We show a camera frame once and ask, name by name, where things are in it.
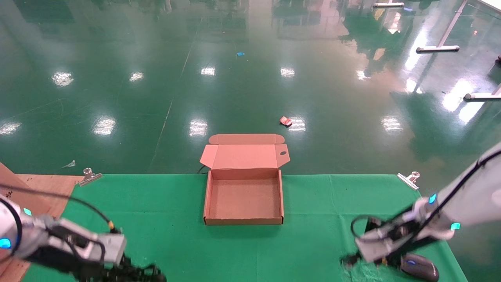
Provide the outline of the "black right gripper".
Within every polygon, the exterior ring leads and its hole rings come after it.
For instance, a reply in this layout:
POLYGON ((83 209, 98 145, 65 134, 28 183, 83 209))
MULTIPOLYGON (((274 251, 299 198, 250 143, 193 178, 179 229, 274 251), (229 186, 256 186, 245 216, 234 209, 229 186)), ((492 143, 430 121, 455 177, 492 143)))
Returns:
MULTIPOLYGON (((440 241, 440 239, 431 235, 419 235, 413 239, 411 234, 386 234, 377 240, 377 243, 383 243, 386 252, 374 259, 374 264, 377 266, 383 264, 387 266, 407 266, 410 265, 409 260, 417 264, 419 259, 417 258, 418 255, 414 252, 419 248, 424 248, 440 241)), ((347 269, 352 268, 361 259, 361 253, 343 256, 341 257, 341 266, 347 269)))

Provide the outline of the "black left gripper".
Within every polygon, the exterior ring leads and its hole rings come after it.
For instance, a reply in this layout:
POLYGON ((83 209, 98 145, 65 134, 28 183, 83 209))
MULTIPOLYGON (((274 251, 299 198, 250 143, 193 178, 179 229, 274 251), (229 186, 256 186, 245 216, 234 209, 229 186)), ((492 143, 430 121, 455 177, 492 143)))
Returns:
MULTIPOLYGON (((127 239, 121 233, 93 233, 80 227, 56 225, 45 229, 42 241, 26 257, 32 264, 73 275, 79 282, 110 277, 124 258, 127 239)), ((166 282, 155 265, 132 267, 128 276, 133 282, 166 282)))

